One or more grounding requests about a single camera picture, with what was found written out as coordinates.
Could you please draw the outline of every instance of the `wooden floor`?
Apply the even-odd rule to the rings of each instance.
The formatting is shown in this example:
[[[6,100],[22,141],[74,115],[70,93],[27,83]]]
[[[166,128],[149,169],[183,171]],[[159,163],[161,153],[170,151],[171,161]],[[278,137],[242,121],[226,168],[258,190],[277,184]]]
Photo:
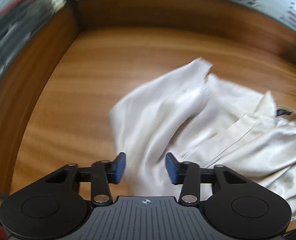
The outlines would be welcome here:
[[[296,66],[241,44],[163,29],[106,29],[81,34],[45,86],[26,128],[12,192],[65,165],[115,157],[107,114],[131,90],[203,57],[212,72],[296,109]],[[131,194],[127,182],[112,194]],[[90,197],[90,185],[80,194]]]

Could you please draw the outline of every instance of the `white cloth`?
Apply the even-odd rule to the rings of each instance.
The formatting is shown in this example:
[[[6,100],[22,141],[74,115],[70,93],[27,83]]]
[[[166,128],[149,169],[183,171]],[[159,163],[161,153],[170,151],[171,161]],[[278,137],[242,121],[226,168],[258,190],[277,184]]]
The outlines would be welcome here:
[[[139,86],[110,111],[133,194],[179,197],[182,186],[172,185],[165,169],[172,152],[179,162],[223,164],[250,178],[286,199],[296,219],[296,111],[275,106],[269,91],[207,76],[210,68],[196,59]],[[278,109],[293,113],[277,116]],[[201,199],[211,195],[202,184]]]

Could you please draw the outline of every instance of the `white shirt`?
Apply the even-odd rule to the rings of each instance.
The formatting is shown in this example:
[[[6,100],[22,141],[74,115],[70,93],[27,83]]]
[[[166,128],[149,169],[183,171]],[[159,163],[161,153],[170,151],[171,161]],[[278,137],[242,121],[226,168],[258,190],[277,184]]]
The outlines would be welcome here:
[[[111,110],[116,152],[134,195],[179,197],[164,157],[201,168],[223,164],[286,199],[296,219],[296,111],[265,95],[208,74],[196,59],[121,99]],[[277,116],[281,111],[286,114]],[[201,184],[201,199],[212,195]]]

